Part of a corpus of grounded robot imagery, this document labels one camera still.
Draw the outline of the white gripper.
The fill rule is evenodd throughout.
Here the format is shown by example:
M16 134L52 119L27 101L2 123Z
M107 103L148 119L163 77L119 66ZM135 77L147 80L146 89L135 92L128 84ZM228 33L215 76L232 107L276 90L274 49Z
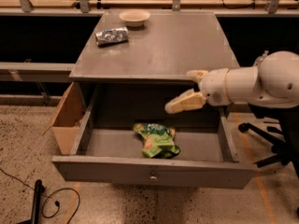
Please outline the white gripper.
M183 92L180 96L169 101L164 110L168 114L201 109L206 103L213 106L229 105L231 103L226 91L226 77L229 69L190 70L186 73L188 79L199 83L199 90Z

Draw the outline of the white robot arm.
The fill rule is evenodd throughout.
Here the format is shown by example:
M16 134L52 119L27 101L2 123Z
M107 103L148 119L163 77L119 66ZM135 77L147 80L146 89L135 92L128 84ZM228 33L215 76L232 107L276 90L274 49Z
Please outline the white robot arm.
M299 55L290 51L266 52L251 67L191 70L187 76L199 90L187 90L168 102L167 113L235 102L267 108L299 106Z

